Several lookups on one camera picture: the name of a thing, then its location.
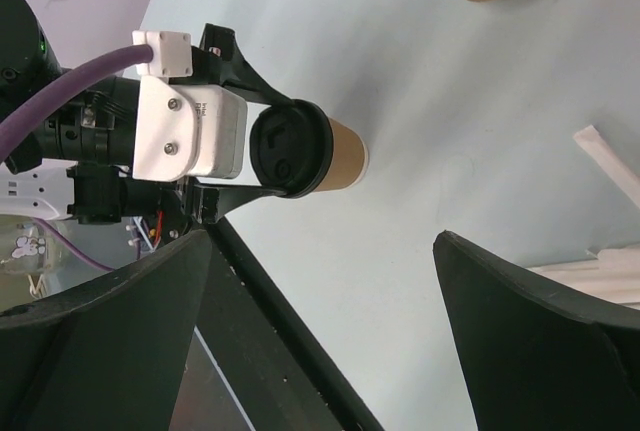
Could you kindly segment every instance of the brown paper cup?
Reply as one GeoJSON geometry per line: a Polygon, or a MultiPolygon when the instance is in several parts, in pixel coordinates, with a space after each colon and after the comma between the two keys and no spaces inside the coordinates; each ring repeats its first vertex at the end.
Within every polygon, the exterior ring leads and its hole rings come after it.
{"type": "Polygon", "coordinates": [[[333,132],[333,158],[329,171],[313,192],[345,189],[360,182],[367,172],[369,151],[354,131],[329,118],[333,132]]]}

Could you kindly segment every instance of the paper coffee cup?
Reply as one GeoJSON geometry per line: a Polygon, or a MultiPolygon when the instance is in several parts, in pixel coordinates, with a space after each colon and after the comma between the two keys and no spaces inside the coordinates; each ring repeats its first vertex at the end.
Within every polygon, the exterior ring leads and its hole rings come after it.
{"type": "Polygon", "coordinates": [[[249,148],[260,183],[284,190],[285,198],[353,186],[369,161],[360,136],[302,100],[263,111],[249,148]]]}
{"type": "Polygon", "coordinates": [[[351,187],[364,177],[369,165],[369,151],[354,131],[329,118],[333,133],[333,157],[322,182],[313,192],[351,187]]]}

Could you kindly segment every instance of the red wire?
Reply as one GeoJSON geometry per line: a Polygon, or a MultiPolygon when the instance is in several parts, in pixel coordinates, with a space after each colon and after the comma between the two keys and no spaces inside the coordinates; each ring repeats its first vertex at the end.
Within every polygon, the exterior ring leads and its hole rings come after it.
{"type": "Polygon", "coordinates": [[[164,212],[160,211],[158,213],[158,224],[156,225],[156,239],[153,242],[153,246],[156,247],[158,243],[160,243],[160,239],[162,239],[162,218],[164,217],[164,212]]]}

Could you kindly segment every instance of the screw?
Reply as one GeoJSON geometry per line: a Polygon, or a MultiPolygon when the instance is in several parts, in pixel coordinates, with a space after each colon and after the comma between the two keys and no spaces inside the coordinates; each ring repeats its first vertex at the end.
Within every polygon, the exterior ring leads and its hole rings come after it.
{"type": "Polygon", "coordinates": [[[164,152],[169,156],[178,154],[178,145],[175,143],[167,143],[164,145],[164,152]]]}
{"type": "Polygon", "coordinates": [[[0,75],[6,80],[6,81],[14,81],[17,77],[18,77],[18,73],[15,72],[15,70],[11,69],[11,68],[4,68],[2,70],[2,73],[0,73],[0,75]]]}
{"type": "Polygon", "coordinates": [[[278,179],[286,179],[291,176],[291,165],[285,159],[281,159],[276,163],[276,177],[278,179]]]}
{"type": "Polygon", "coordinates": [[[180,109],[180,107],[182,106],[182,101],[180,101],[179,99],[176,98],[171,98],[168,102],[167,102],[167,107],[171,110],[171,111],[177,111],[180,109]]]}

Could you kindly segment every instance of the cable connector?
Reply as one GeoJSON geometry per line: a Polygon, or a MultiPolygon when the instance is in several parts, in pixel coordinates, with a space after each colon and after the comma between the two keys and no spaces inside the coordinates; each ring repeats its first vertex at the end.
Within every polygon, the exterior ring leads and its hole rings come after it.
{"type": "Polygon", "coordinates": [[[150,63],[136,65],[140,76],[184,78],[193,74],[191,35],[173,31],[134,31],[134,44],[148,44],[153,49],[150,63]]]}

